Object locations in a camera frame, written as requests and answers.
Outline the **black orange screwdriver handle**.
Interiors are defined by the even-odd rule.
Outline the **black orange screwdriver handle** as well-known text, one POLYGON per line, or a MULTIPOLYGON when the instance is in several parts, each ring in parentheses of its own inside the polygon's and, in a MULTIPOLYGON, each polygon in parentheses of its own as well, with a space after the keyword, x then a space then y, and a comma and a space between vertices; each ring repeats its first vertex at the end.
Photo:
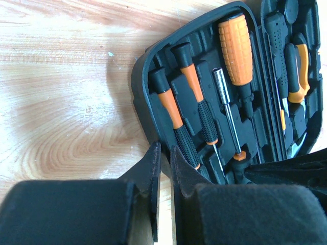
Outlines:
POLYGON ((231 139, 235 148, 233 158, 231 158, 232 150, 229 148, 227 143, 223 144, 223 147, 219 149, 220 154, 223 156, 224 162, 227 165, 230 160, 233 161, 231 164, 231 169, 235 177, 235 182, 238 184, 248 184, 250 181, 245 178, 244 169, 248 166, 249 154, 241 149, 239 142, 235 122, 232 116, 230 108, 230 98, 225 82, 225 77, 223 73, 223 68, 214 68, 212 71, 213 78, 218 85, 218 91, 221 99, 221 103, 224 106, 226 120, 229 126, 231 139))

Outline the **black plastic tool case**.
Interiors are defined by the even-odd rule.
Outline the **black plastic tool case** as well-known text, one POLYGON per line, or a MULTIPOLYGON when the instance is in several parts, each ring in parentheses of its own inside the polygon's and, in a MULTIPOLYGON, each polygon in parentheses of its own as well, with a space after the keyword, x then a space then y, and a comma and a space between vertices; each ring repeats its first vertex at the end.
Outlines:
POLYGON ((227 16, 243 13, 249 29, 253 60, 253 79, 250 83, 253 93, 253 121, 258 135, 261 163, 288 159, 277 100, 274 59, 264 24, 264 18, 275 11, 287 17, 297 16, 295 22, 290 24, 290 40, 296 33, 302 33, 309 51, 310 89, 305 96, 307 136, 295 157, 311 151, 321 130, 323 94, 322 75, 319 72, 320 30, 316 1, 259 1, 257 6, 258 12, 254 12, 243 2, 232 2, 196 18, 149 47, 137 60, 131 73, 133 103, 145 135, 150 143, 160 141, 163 153, 169 157, 172 149, 178 146, 173 124, 149 80, 150 71, 161 67, 165 69, 183 124, 191 136, 201 163, 199 172, 215 184, 238 183, 235 182, 231 169, 233 161, 230 160, 226 165, 219 152, 223 144, 227 143, 233 158, 235 148, 218 85, 213 78, 214 68, 223 68, 229 105, 241 149, 249 154, 248 166, 259 164, 252 123, 244 113, 238 89, 230 80, 222 54, 218 24, 227 16), (193 63, 218 133, 216 147, 227 180, 222 176, 214 148, 203 137, 196 98, 171 52, 172 47, 184 42, 191 44, 193 63))

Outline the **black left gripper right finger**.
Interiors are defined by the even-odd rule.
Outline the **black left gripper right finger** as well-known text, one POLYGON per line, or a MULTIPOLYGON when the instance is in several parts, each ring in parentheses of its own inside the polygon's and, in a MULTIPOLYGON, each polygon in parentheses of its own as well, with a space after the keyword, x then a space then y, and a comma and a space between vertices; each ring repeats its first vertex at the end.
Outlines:
POLYGON ((326 244, 326 199, 301 185, 218 185, 171 151, 177 244, 326 244))

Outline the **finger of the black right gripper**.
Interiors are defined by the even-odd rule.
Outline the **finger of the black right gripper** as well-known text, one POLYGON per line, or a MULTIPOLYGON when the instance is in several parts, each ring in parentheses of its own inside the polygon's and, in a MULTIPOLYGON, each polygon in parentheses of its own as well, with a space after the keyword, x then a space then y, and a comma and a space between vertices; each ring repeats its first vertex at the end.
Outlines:
POLYGON ((252 165, 245 177, 256 184, 301 185, 326 199, 326 149, 288 160, 252 165))

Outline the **orange black pliers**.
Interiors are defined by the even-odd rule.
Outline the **orange black pliers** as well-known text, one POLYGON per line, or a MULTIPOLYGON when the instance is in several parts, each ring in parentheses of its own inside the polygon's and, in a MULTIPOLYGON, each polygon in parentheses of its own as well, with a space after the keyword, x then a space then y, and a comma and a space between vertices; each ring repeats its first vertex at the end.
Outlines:
POLYGON ((309 51, 302 33, 296 33, 284 48, 287 70, 288 101, 300 104, 310 89, 308 82, 309 51))

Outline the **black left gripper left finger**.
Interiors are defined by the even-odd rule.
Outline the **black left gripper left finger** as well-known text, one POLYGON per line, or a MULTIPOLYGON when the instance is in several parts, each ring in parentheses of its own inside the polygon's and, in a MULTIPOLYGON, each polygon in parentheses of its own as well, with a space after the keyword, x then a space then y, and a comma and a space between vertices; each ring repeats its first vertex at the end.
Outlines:
POLYGON ((1 244, 154 244, 161 145, 117 179, 30 180, 1 204, 1 244))

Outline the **orange grid handle tool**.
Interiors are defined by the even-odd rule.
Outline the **orange grid handle tool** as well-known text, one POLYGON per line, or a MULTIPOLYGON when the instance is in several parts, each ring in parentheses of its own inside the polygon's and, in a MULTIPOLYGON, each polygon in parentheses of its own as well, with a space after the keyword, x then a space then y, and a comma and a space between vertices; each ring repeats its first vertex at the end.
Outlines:
POLYGON ((258 161, 261 163, 258 135, 253 121, 253 93, 250 85, 253 79, 253 60, 245 15, 235 13, 227 16, 218 24, 218 31, 224 62, 232 84, 238 89, 244 113, 252 123, 258 161))

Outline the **small orange black screwdriver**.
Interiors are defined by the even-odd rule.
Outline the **small orange black screwdriver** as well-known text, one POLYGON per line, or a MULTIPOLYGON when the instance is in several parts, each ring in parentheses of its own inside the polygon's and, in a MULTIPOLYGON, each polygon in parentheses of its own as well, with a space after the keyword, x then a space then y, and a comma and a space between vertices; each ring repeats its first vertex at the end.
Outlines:
POLYGON ((196 98, 203 137, 206 143, 214 148, 215 154, 218 159, 219 167, 222 172, 222 176, 224 180, 227 180, 216 147, 216 144, 218 142, 218 133, 213 121, 212 114, 204 98, 196 68, 193 63, 191 44, 189 42, 178 44, 171 48, 171 52, 175 56, 177 65, 181 73, 185 75, 187 82, 196 98))

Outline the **claw hammer black grip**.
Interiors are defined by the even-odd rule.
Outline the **claw hammer black grip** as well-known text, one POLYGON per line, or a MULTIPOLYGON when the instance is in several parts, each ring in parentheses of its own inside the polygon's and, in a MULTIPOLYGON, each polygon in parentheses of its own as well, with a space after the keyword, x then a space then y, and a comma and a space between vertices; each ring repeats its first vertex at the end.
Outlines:
POLYGON ((284 56, 284 48, 290 40, 292 30, 290 24, 294 23, 297 16, 287 17, 275 11, 264 18, 265 30, 269 37, 272 56, 274 59, 276 84, 278 85, 279 97, 285 113, 285 147, 287 158, 294 158, 300 151, 307 136, 305 122, 306 106, 304 100, 300 104, 288 101, 287 70, 284 56))

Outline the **silver orange utility knife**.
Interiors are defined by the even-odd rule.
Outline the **silver orange utility knife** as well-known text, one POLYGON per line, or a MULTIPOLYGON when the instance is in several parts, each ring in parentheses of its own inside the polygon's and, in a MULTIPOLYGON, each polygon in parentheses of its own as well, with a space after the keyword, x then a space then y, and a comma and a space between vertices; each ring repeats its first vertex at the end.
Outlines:
POLYGON ((280 101, 278 85, 276 85, 276 92, 277 92, 277 100, 278 100, 278 105, 279 105, 279 110, 280 110, 282 130, 283 130, 283 134, 285 135, 285 133, 286 133, 285 132, 285 130, 286 130, 285 113, 284 113, 284 110, 282 108, 282 104, 281 104, 281 101, 280 101))

